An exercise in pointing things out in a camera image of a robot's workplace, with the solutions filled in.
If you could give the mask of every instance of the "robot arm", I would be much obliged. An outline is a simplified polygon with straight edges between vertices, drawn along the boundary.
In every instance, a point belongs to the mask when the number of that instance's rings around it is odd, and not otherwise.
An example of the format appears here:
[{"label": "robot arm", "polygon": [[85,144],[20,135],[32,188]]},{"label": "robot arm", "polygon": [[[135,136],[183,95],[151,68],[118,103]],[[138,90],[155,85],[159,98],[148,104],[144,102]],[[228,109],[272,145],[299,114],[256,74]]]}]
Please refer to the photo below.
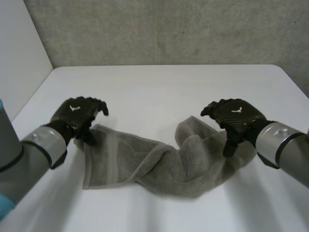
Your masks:
[{"label": "robot arm", "polygon": [[106,103],[100,100],[68,99],[49,124],[38,127],[20,142],[0,101],[0,220],[49,168],[64,162],[72,138],[95,144],[89,128],[100,111],[108,115]]},{"label": "robot arm", "polygon": [[201,112],[209,115],[226,130],[227,142],[223,151],[232,157],[239,143],[249,141],[262,162],[281,168],[309,188],[308,136],[282,123],[266,120],[256,108],[241,99],[212,102]]}]

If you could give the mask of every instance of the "concrete wall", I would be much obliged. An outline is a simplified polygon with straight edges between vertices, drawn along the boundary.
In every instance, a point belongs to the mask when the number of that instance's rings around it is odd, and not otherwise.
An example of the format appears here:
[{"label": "concrete wall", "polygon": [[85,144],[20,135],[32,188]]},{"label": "concrete wall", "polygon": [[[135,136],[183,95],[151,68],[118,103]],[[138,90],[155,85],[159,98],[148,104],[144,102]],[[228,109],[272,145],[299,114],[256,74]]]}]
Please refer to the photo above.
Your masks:
[{"label": "concrete wall", "polygon": [[308,0],[25,0],[54,68],[276,64],[309,94]]},{"label": "concrete wall", "polygon": [[53,67],[22,0],[0,0],[0,99],[12,121]]}]

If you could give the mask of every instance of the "towel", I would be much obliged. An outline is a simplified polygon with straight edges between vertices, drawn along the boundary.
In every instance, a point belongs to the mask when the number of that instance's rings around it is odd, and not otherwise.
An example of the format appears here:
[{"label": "towel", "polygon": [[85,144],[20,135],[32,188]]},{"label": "towel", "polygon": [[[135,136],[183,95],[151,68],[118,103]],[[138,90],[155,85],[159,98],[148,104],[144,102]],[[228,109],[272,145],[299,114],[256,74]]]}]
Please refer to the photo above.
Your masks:
[{"label": "towel", "polygon": [[91,132],[95,146],[74,141],[85,154],[84,189],[137,182],[157,194],[197,197],[224,183],[256,155],[255,148],[243,142],[233,157],[224,158],[226,132],[193,116],[176,129],[180,149],[98,124]]}]

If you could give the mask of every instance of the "white logo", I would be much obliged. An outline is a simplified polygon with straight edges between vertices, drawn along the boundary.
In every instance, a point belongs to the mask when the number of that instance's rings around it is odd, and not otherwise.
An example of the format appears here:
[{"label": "white logo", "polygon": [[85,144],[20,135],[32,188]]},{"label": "white logo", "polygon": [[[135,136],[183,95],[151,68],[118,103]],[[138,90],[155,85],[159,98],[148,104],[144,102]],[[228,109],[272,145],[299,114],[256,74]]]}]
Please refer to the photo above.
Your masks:
[{"label": "white logo", "polygon": [[232,110],[233,113],[241,113],[242,107],[239,110]]},{"label": "white logo", "polygon": [[70,106],[70,108],[71,108],[72,111],[74,111],[74,110],[79,110],[79,109],[80,109],[80,106],[78,106],[78,107],[76,107],[76,108]]}]

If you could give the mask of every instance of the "white wall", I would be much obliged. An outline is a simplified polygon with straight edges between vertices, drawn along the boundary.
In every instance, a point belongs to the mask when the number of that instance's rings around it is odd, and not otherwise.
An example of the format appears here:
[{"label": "white wall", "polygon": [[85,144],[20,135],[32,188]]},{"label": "white wall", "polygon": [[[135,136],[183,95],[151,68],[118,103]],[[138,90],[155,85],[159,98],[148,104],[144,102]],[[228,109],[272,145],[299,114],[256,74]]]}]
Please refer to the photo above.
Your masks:
[{"label": "white wall", "polygon": [[22,0],[0,0],[0,99],[12,121],[52,65]]}]

